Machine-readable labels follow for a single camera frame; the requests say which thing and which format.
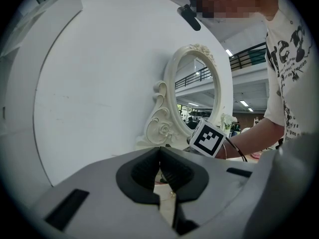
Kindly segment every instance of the black slot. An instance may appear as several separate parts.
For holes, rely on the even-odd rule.
[[[160,148],[160,169],[178,196],[176,201],[179,203],[199,198],[209,181],[209,175],[203,167],[165,147]]]
[[[229,173],[232,173],[232,174],[236,174],[236,175],[240,175],[240,176],[243,176],[243,177],[247,177],[249,178],[251,176],[251,174],[253,172],[250,172],[250,171],[246,171],[246,170],[242,170],[242,169],[238,169],[238,168],[233,168],[233,167],[230,167],[226,170],[226,172],[229,172]]]
[[[196,224],[194,221],[187,220],[185,218],[184,212],[178,201],[178,196],[176,196],[175,213],[172,228],[181,236],[198,227],[198,224]]]
[[[140,204],[160,205],[159,195],[153,193],[155,177],[160,169],[159,148],[125,163],[116,173],[120,190]]]
[[[83,204],[89,192],[84,190],[73,190],[45,219],[51,226],[63,231],[77,210]]]

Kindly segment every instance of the white curved panel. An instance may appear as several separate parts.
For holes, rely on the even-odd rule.
[[[81,0],[59,0],[11,37],[16,48],[4,53],[10,61],[5,120],[0,124],[1,174],[12,196],[31,206],[51,184],[37,153],[33,131],[35,91],[43,62],[55,39],[82,9]]]
[[[39,153],[53,185],[87,164],[130,152],[154,108],[153,86],[190,43],[214,55],[221,104],[232,112],[229,59],[211,32],[194,31],[169,0],[81,0],[52,47],[34,110]]]

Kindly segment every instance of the white ornate mirror frame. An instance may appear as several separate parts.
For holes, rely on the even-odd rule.
[[[175,96],[175,76],[178,64],[182,57],[193,55],[201,59],[210,70],[215,89],[214,106],[209,122],[216,124],[219,111],[221,109],[221,87],[217,73],[217,66],[212,54],[206,46],[195,44],[179,48],[168,62],[165,68],[164,81],[155,84],[154,98],[155,107],[148,118],[144,135],[137,139],[137,149],[151,146],[165,146],[170,144],[172,147],[184,149],[187,147],[186,139],[193,133],[186,123],[182,120],[178,109]]]

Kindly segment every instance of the balcony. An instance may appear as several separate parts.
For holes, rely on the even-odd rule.
[[[234,72],[239,69],[243,69],[246,67],[250,67],[253,65],[257,65],[260,63],[266,62],[265,59],[266,54],[266,43],[260,43],[256,46],[238,52],[234,54],[231,58],[229,58],[231,71]],[[175,82],[175,89],[179,89],[182,87],[186,87],[189,84],[195,82],[205,81],[207,79],[211,79],[212,76],[207,67],[203,67],[202,69],[178,80]]]

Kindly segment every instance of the person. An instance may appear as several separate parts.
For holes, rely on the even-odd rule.
[[[239,124],[239,121],[237,121],[236,124],[234,125],[234,131],[240,132],[240,124]]]
[[[197,127],[197,123],[193,121],[192,117],[188,118],[188,123],[186,124],[190,129],[195,129]]]
[[[223,18],[243,18],[259,12],[267,25],[267,110],[258,124],[232,137],[231,141],[248,155],[272,146],[282,137],[287,141],[301,135],[301,127],[307,128],[308,122],[303,119],[300,107],[309,104],[305,103],[306,98],[296,96],[307,96],[305,89],[311,81],[310,75],[317,73],[314,70],[318,67],[318,50],[293,4],[289,0],[196,0],[196,9]],[[294,111],[299,114],[302,124],[297,121]],[[227,141],[223,144],[225,148],[220,148],[217,158],[225,159],[225,150],[227,158],[239,156]]]

